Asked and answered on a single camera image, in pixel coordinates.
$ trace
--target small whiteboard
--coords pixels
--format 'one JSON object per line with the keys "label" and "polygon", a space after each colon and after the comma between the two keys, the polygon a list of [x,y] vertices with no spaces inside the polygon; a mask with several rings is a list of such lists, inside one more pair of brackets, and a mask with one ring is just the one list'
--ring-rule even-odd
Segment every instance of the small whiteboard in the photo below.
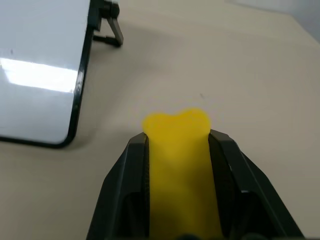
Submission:
{"label": "small whiteboard", "polygon": [[90,0],[0,7],[0,139],[62,147],[75,136],[92,34]]}

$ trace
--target desk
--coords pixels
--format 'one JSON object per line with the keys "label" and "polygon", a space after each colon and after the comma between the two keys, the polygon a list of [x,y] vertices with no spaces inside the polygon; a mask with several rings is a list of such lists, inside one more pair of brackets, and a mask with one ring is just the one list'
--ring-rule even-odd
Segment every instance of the desk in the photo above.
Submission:
{"label": "desk", "polygon": [[0,143],[1,238],[85,239],[101,184],[142,119],[186,107],[207,111],[302,232],[320,236],[319,44],[288,15],[223,0],[119,4],[125,43],[92,45],[72,144]]}

